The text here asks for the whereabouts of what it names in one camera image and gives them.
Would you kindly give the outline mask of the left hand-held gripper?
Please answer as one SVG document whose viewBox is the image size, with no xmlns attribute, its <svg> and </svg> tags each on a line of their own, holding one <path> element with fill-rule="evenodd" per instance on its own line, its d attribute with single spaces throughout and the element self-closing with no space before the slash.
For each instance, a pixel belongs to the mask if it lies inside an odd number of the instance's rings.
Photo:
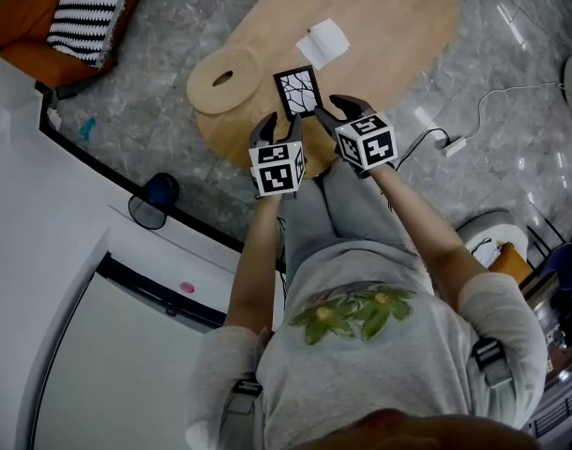
<svg viewBox="0 0 572 450">
<path fill-rule="evenodd" d="M 297 114 L 285 138 L 274 144 L 278 113 L 263 118 L 249 135 L 251 174 L 261 197 L 295 193 L 306 172 L 302 119 Z"/>
</svg>

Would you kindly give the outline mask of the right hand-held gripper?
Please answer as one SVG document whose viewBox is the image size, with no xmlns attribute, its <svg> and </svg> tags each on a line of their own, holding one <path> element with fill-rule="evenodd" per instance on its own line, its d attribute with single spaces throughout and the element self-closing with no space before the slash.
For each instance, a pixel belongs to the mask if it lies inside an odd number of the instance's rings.
<svg viewBox="0 0 572 450">
<path fill-rule="evenodd" d="M 315 116 L 330 137 L 337 137 L 341 157 L 360 177 L 398 158 L 395 131 L 384 112 L 375 112 L 366 100 L 353 96 L 330 95 L 329 99 L 352 122 L 320 106 L 315 107 Z"/>
</svg>

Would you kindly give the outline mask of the black framed patterned tile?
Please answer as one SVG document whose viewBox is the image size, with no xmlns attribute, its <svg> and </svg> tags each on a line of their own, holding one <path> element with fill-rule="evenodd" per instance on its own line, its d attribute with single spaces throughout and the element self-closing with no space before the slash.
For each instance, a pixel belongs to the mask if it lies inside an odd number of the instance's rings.
<svg viewBox="0 0 572 450">
<path fill-rule="evenodd" d="M 292 122 L 297 115 L 307 118 L 322 107 L 322 97 L 313 66 L 297 67 L 273 75 L 285 116 Z"/>
</svg>

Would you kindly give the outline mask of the person's right forearm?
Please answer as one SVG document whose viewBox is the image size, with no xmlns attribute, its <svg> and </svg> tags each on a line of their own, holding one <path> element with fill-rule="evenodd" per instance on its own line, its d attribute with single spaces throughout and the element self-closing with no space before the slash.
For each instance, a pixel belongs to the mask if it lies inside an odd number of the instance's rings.
<svg viewBox="0 0 572 450">
<path fill-rule="evenodd" d="M 385 164 L 369 174 L 399 217 L 444 300 L 458 308 L 465 284 L 488 269 L 465 247 L 444 217 L 393 168 Z"/>
</svg>

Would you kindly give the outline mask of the person's left forearm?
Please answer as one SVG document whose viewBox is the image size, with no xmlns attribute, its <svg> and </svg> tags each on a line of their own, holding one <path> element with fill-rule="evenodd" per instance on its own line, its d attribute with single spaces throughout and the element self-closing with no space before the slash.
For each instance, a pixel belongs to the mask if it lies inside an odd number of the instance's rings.
<svg viewBox="0 0 572 450">
<path fill-rule="evenodd" d="M 280 196 L 263 197 L 254 208 L 231 290 L 225 326 L 259 335 L 270 330 L 276 286 Z"/>
</svg>

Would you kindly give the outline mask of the wooden coffee table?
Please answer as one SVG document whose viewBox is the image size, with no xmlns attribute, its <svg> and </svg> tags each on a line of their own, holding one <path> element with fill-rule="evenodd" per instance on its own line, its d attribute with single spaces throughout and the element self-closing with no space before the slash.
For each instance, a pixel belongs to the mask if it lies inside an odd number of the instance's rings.
<svg viewBox="0 0 572 450">
<path fill-rule="evenodd" d="M 230 47 L 244 46 L 263 69 L 260 87 L 240 106 L 222 114 L 197 113 L 207 146 L 235 167 L 251 163 L 248 138 L 270 113 L 278 114 L 276 135 L 289 123 L 274 74 L 308 64 L 296 48 L 312 25 L 333 20 L 350 42 L 348 51 L 315 77 L 325 108 L 343 115 L 330 96 L 361 98 L 377 111 L 388 109 L 407 85 L 455 37 L 458 0 L 259 0 L 233 30 Z"/>
</svg>

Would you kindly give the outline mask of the white folded paper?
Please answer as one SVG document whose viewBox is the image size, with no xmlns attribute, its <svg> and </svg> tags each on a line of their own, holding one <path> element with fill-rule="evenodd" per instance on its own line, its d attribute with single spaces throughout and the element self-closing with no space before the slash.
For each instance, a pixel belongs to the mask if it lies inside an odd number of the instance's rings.
<svg viewBox="0 0 572 450">
<path fill-rule="evenodd" d="M 346 53 L 350 42 L 332 19 L 326 19 L 310 27 L 296 48 L 315 69 L 321 70 Z"/>
</svg>

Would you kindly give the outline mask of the person's grey trousers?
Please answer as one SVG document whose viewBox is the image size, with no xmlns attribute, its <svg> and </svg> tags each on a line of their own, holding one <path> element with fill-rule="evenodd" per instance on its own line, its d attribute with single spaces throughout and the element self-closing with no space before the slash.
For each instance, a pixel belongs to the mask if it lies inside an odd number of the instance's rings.
<svg viewBox="0 0 572 450">
<path fill-rule="evenodd" d="M 339 160 L 283 204 L 287 283 L 293 292 L 364 280 L 423 278 L 410 238 L 375 182 Z"/>
</svg>

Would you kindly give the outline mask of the white power strip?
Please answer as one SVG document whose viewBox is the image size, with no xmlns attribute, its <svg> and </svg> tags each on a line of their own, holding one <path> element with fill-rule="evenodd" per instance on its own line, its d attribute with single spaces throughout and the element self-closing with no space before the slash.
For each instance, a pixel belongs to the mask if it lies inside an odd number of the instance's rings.
<svg viewBox="0 0 572 450">
<path fill-rule="evenodd" d="M 446 139 L 444 146 L 441 148 L 441 154 L 446 158 L 451 158 L 467 146 L 465 137 L 457 137 L 455 139 Z"/>
</svg>

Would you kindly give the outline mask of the white printed bag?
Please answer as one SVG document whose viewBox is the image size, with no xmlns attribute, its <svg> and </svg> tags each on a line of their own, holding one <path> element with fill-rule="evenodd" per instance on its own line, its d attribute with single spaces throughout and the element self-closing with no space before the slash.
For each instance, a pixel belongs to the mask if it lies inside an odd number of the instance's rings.
<svg viewBox="0 0 572 450">
<path fill-rule="evenodd" d="M 485 267 L 490 268 L 501 254 L 501 246 L 492 238 L 485 238 L 471 250 L 472 255 Z"/>
</svg>

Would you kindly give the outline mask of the black white striped cushion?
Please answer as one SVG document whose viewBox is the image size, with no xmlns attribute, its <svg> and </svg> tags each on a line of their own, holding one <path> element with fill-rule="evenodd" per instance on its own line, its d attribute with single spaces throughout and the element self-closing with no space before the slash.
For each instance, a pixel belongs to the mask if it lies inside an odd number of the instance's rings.
<svg viewBox="0 0 572 450">
<path fill-rule="evenodd" d="M 100 69 L 113 48 L 113 34 L 128 0 L 59 0 L 47 43 Z"/>
</svg>

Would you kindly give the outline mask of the person's grey flowered sweatshirt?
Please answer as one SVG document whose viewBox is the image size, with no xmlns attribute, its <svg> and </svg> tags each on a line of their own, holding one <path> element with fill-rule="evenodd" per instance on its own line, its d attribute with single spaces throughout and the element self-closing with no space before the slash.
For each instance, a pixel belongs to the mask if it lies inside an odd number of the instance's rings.
<svg viewBox="0 0 572 450">
<path fill-rule="evenodd" d="M 459 307 L 423 278 L 290 290 L 271 337 L 203 337 L 188 392 L 191 450 L 537 450 L 545 338 L 516 282 L 486 273 Z"/>
</svg>

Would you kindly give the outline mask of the blue chair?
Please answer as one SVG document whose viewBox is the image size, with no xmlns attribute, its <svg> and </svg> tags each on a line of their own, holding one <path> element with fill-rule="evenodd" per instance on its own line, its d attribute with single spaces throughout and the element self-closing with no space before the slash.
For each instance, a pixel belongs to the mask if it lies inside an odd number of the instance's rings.
<svg viewBox="0 0 572 450">
<path fill-rule="evenodd" d="M 543 278 L 550 274 L 557 276 L 560 290 L 572 292 L 572 244 L 558 246 L 543 261 L 538 276 Z"/>
</svg>

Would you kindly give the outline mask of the orange sofa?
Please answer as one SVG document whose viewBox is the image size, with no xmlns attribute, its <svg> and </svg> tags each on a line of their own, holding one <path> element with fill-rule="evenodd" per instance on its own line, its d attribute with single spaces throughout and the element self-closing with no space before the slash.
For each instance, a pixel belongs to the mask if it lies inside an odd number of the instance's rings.
<svg viewBox="0 0 572 450">
<path fill-rule="evenodd" d="M 108 72 L 115 48 L 139 0 L 128 0 L 113 34 L 113 48 L 102 68 L 61 53 L 47 43 L 59 0 L 0 0 L 0 57 L 51 88 L 86 82 Z"/>
</svg>

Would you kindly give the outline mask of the dark metal rack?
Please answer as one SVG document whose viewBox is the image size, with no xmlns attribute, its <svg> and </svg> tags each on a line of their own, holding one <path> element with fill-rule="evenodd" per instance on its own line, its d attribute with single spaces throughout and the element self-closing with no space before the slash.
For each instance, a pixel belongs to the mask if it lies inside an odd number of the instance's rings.
<svg viewBox="0 0 572 450">
<path fill-rule="evenodd" d="M 547 344 L 544 394 L 525 429 L 546 448 L 566 448 L 572 442 L 572 292 L 554 273 L 530 275 L 520 289 Z"/>
</svg>

